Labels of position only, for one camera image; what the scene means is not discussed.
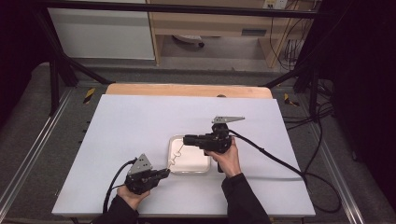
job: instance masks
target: white table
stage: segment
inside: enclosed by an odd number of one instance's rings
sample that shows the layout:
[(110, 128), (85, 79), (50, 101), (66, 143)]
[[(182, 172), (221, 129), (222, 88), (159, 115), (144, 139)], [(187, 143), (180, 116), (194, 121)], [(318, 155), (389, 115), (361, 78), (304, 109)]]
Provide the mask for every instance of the white table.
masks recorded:
[[(189, 96), (103, 95), (52, 210), (64, 217), (102, 213), (106, 190), (127, 161), (145, 153), (154, 169), (166, 167), (169, 139), (211, 132), (215, 116), (243, 116), (229, 128), (298, 168), (276, 100)], [(271, 217), (307, 217), (315, 211), (304, 181), (237, 139), (242, 171)], [(139, 206), (141, 217), (223, 217), (224, 174), (212, 161), (204, 175), (173, 175)], [(129, 166), (115, 185), (122, 184)]]

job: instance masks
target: floor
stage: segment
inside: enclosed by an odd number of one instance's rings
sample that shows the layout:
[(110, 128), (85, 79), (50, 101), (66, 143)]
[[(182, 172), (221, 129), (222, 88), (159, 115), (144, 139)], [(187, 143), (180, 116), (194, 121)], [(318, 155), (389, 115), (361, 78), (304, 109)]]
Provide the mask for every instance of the floor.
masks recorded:
[[(205, 47), (199, 48), (191, 44), (181, 43), (168, 36), (165, 38), (163, 60), (159, 65), (153, 62), (98, 62), (82, 60), (93, 71), (103, 77), (118, 82), (156, 82), (156, 83), (190, 83), (190, 84), (224, 84), (257, 86), (264, 84), (286, 73), (287, 70), (278, 66), (268, 68), (255, 38), (204, 37)], [(47, 122), (50, 111), (50, 89), (48, 67), (38, 67), (34, 78), (21, 101), (14, 109), (13, 115), (6, 126), (0, 130), (0, 192), (9, 191), (9, 183), (18, 172), (31, 146), (39, 136)], [(50, 131), (50, 137), (43, 143), (40, 154), (32, 156), (32, 165), (27, 176), (22, 179), (18, 188), (19, 194), (7, 201), (10, 207), (2, 207), (0, 218), (3, 223), (70, 223), (67, 219), (56, 217), (50, 213), (56, 201), (57, 192), (62, 188), (68, 169), (78, 152), (79, 142), (83, 140), (84, 130), (89, 126), (99, 97), (106, 91), (105, 86), (94, 83), (90, 78), (78, 73), (81, 80), (77, 88), (71, 90), (68, 105), (57, 121), (56, 127)], [(292, 84), (294, 78), (272, 89), (279, 102), (283, 116), (303, 117), (305, 95), (294, 94)], [(87, 90), (95, 87), (92, 101), (82, 103)], [(293, 104), (285, 103), (285, 93), (290, 96)], [(320, 103), (327, 97), (320, 97)], [(396, 223), (394, 211), (376, 187), (364, 164), (352, 160), (347, 140), (337, 124), (336, 117), (323, 119), (325, 147), (331, 154), (348, 185), (353, 203), (359, 207), (363, 222), (351, 220), (346, 207), (334, 214), (317, 211), (315, 217), (308, 217), (308, 223)], [(290, 141), (300, 166), (305, 166), (312, 156), (318, 139), (315, 137), (315, 124), (307, 124), (301, 129), (289, 131)], [(321, 174), (332, 182), (332, 171), (326, 165), (323, 154), (318, 154), (312, 165), (312, 172)], [(308, 187), (314, 203), (328, 209), (336, 206), (336, 198), (331, 189), (320, 181), (312, 180)], [(276, 223), (298, 223), (300, 220), (276, 219)]]

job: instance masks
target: person's arm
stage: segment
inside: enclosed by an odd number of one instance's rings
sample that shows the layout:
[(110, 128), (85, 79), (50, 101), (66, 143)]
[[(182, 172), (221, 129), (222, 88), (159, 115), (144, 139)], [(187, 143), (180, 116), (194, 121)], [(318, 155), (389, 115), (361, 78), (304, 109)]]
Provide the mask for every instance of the person's arm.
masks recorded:
[(206, 151), (206, 154), (212, 156), (226, 174), (221, 187), (228, 203), (229, 223), (270, 224), (267, 213), (242, 174), (235, 139), (233, 138), (231, 147), (225, 153)]
[(149, 191), (142, 195), (133, 194), (125, 186), (117, 189), (117, 196), (111, 202), (107, 213), (102, 214), (92, 221), (93, 224), (133, 224), (139, 216), (137, 207), (144, 198), (149, 196)]

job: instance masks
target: hand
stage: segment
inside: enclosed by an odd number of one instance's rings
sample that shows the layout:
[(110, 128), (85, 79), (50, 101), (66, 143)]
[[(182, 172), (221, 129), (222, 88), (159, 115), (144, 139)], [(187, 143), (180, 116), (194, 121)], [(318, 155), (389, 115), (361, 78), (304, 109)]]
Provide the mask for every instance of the hand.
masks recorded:
[(236, 147), (234, 137), (232, 137), (230, 148), (223, 154), (206, 150), (205, 153), (219, 163), (221, 170), (227, 177), (230, 178), (242, 173), (239, 165), (238, 148)]
[(117, 194), (136, 211), (137, 206), (139, 206), (143, 199), (149, 196), (149, 190), (141, 195), (137, 195), (129, 191), (126, 186), (121, 186), (117, 188)]

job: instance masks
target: white cabinet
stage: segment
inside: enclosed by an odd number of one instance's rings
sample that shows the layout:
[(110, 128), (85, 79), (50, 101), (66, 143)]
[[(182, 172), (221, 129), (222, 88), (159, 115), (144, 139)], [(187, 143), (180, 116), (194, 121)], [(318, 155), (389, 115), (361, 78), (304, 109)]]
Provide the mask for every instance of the white cabinet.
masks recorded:
[[(100, 1), (146, 3), (144, 0)], [(69, 57), (155, 59), (147, 12), (49, 8), (49, 14)]]

